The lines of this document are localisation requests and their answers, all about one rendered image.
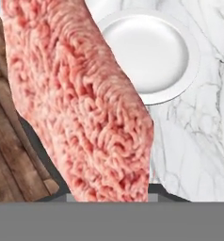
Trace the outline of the white round plate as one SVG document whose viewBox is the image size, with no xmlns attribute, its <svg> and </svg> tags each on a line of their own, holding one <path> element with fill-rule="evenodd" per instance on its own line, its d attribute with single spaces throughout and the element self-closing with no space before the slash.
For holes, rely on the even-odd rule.
<svg viewBox="0 0 224 241">
<path fill-rule="evenodd" d="M 195 80 L 199 47 L 178 20 L 155 10 L 127 9 L 98 26 L 144 104 L 172 100 Z"/>
</svg>

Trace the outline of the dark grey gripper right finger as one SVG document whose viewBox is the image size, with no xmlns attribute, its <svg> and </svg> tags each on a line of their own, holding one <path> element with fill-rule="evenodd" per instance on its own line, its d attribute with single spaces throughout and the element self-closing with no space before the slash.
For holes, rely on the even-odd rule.
<svg viewBox="0 0 224 241">
<path fill-rule="evenodd" d="M 173 194 L 169 194 L 161 184 L 149 184 L 148 192 L 150 194 L 158 194 L 160 197 L 169 199 L 171 201 L 187 202 L 186 199 L 180 198 Z"/>
</svg>

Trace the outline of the pink raw steak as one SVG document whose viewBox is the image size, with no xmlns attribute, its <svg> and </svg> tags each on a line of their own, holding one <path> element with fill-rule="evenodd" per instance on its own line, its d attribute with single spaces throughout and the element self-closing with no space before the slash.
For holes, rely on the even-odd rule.
<svg viewBox="0 0 224 241">
<path fill-rule="evenodd" d="M 153 121 L 85 0 L 1 0 L 8 81 L 77 201 L 146 201 Z"/>
</svg>

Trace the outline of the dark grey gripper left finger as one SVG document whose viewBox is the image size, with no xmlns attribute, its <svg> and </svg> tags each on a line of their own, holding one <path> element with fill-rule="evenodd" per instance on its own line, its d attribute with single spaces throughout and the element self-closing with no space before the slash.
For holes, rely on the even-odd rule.
<svg viewBox="0 0 224 241">
<path fill-rule="evenodd" d="M 21 125 L 23 126 L 24 132 L 27 135 L 35 153 L 38 155 L 41 163 L 48 170 L 49 174 L 52 176 L 54 181 L 58 184 L 58 191 L 53 194 L 50 198 L 43 198 L 40 202 L 51 201 L 51 202 L 75 202 L 73 195 L 70 193 L 69 188 L 67 187 L 65 181 L 59 174 L 58 170 L 54 166 L 47 152 L 43 148 L 40 139 L 37 134 L 31 127 L 31 125 L 23 119 L 21 116 L 18 116 Z"/>
</svg>

